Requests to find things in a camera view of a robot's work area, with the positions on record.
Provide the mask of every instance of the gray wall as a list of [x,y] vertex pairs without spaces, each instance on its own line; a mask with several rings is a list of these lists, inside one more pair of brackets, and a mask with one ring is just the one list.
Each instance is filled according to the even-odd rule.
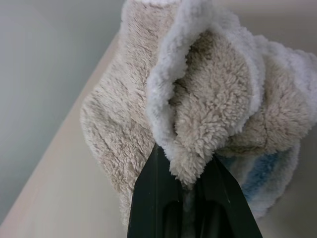
[[0,223],[119,28],[123,0],[0,0]]

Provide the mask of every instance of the black tool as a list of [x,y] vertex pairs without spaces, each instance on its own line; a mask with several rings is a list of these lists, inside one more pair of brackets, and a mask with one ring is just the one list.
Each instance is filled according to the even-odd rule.
[[[196,238],[262,238],[238,182],[217,159],[195,185]],[[154,146],[133,192],[128,238],[181,238],[182,187]]]

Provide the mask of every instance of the fabric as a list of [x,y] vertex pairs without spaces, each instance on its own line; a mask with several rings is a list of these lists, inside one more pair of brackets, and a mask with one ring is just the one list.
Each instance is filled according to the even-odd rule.
[[253,36],[210,0],[127,0],[118,49],[81,123],[128,224],[154,142],[190,189],[213,153],[256,218],[283,193],[316,122],[317,58]]

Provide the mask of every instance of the fluffy towel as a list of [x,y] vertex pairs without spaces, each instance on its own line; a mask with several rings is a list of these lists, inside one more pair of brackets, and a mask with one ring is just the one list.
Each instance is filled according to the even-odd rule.
[[81,122],[125,225],[154,141],[186,188],[222,156],[260,217],[290,181],[316,100],[314,55],[254,37],[210,0],[127,0],[118,49]]

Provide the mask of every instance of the beige table surface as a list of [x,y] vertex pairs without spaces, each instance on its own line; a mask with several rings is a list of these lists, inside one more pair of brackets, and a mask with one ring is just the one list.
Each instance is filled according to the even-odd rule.
[[[226,2],[252,31],[317,53],[317,1],[301,1],[306,3],[302,6],[298,0],[278,0],[273,7],[264,1],[261,5],[250,0],[240,0],[239,5]],[[125,237],[116,195],[92,159],[79,123],[82,100],[108,65],[115,42],[0,227],[0,238]],[[303,142],[300,164],[286,193],[259,222],[264,238],[317,238],[316,157],[315,128]]]

